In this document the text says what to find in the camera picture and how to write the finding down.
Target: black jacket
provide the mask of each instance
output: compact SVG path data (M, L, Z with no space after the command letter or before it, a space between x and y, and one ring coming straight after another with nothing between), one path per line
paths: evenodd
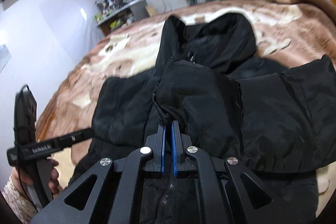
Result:
M156 105L194 145L238 157L313 221L315 169L336 160L333 66L324 57L282 72L255 52L252 27L240 14L193 26L169 17L155 67L104 83L92 120L96 137L70 183L100 158L141 147L157 132ZM162 180L145 181L141 223L198 223L194 191L192 180L176 180L169 168Z

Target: jacket zipper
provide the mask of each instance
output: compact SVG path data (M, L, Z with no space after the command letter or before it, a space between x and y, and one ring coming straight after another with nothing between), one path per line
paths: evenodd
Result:
M156 214L156 219L155 219L154 224L162 224L166 204L167 204L167 202L169 200L169 197L170 197L171 193L173 192L173 189L174 189L174 186L175 186L175 184L174 184L174 182L175 182L174 174L173 174L171 169L169 170L169 172L170 172L170 175L169 175L169 180L168 180L168 183L167 183L167 189L162 194L162 197L160 198L160 201L158 203L157 214Z

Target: metal screw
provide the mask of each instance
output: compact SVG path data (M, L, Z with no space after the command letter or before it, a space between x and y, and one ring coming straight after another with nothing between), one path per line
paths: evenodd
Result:
M149 154L151 151L152 151L151 148L148 147L148 146L144 146L144 147L140 148L140 152L142 154Z
M189 153L196 153L196 152L198 151L198 148L195 147L195 146L189 146L189 147L187 148L187 151L188 151Z
M110 160L109 158L103 158L103 159L100 160L100 164L101 164L102 166L107 166L107 165L109 165L110 163L111 163L111 160Z
M227 159L227 162L231 165L236 165L238 163L238 160L235 157L230 157Z

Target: sleeve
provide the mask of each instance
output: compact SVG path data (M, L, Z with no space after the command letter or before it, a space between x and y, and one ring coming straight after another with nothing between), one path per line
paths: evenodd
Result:
M2 195L23 224L29 224L31 219L37 214L36 210L29 201L25 199L15 188L12 176L9 177Z
M250 169L304 173L336 160L336 74L329 57L238 83L242 159Z

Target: fleece blanket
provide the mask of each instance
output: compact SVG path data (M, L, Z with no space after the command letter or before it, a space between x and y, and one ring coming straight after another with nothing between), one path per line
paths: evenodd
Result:
M210 22L229 12L242 13L254 29L257 55L295 67L327 54L336 65L336 6L327 0L221 0L186 7L118 29L100 41L71 71L37 122L36 137L53 138L91 125L98 95L110 76L130 77L155 64L165 19L174 14L186 24ZM55 157L74 166L90 140ZM336 166L318 170L317 215L336 188ZM72 169L62 174L67 184Z

